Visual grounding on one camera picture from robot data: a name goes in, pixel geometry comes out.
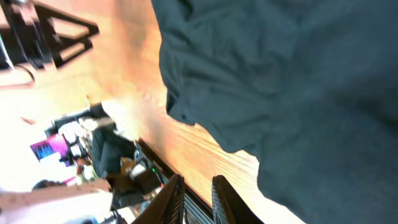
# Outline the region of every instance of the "cable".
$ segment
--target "cable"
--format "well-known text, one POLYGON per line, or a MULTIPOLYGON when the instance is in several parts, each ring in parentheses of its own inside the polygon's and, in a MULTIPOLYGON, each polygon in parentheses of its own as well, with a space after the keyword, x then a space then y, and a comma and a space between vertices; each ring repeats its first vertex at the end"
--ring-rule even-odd
POLYGON ((31 80, 27 83, 0 85, 0 90, 21 90, 21 89, 31 88, 32 86, 35 85, 36 82, 35 76, 31 71, 29 71, 29 69, 23 67, 22 65, 15 65, 14 67, 21 68, 22 70, 27 72, 31 80))

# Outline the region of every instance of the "wood grain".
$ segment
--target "wood grain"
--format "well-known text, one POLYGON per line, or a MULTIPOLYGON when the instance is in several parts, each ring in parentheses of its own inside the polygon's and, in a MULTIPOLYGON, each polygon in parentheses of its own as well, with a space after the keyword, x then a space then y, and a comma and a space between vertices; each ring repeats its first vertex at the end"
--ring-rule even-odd
MULTIPOLYGON (((166 115, 167 90, 159 71, 161 36, 149 0, 44 2, 97 22, 101 34, 93 39, 90 53, 59 72, 41 73, 30 93, 40 95, 42 89, 55 88, 52 98, 62 99, 68 108, 76 107, 75 98, 86 98, 90 103, 109 100, 104 107, 124 135, 145 140, 210 205, 211 178, 222 174, 265 223, 301 223, 285 207, 262 196, 256 183, 256 158, 243 151, 227 154, 201 126, 187 126, 166 115), (60 83, 79 89, 64 90, 57 87, 60 83)), ((16 102, 24 104, 25 100, 17 98, 16 102)), ((54 110, 39 100, 35 103, 54 110)))

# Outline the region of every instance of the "dark green fabric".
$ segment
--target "dark green fabric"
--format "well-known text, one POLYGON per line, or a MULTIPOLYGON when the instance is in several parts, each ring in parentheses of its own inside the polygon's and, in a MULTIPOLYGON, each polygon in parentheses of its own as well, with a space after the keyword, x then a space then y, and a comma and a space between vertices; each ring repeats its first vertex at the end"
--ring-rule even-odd
POLYGON ((398 223, 397 1, 152 4, 171 117, 307 223, 398 223))

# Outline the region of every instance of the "wooden surface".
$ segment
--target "wooden surface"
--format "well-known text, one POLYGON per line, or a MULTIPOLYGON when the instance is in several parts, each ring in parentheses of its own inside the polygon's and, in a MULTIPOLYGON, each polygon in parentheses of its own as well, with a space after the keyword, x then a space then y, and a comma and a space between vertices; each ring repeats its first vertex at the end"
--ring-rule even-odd
POLYGON ((243 151, 227 154, 201 126, 187 126, 166 115, 167 90, 159 71, 161 36, 149 0, 44 2, 95 21, 101 34, 93 39, 90 53, 59 72, 38 75, 33 90, 0 93, 2 101, 16 104, 8 109, 10 114, 48 119, 109 100, 106 111, 124 135, 148 142, 209 204, 211 178, 222 174, 264 222, 301 222, 285 207, 262 196, 254 157, 243 151))

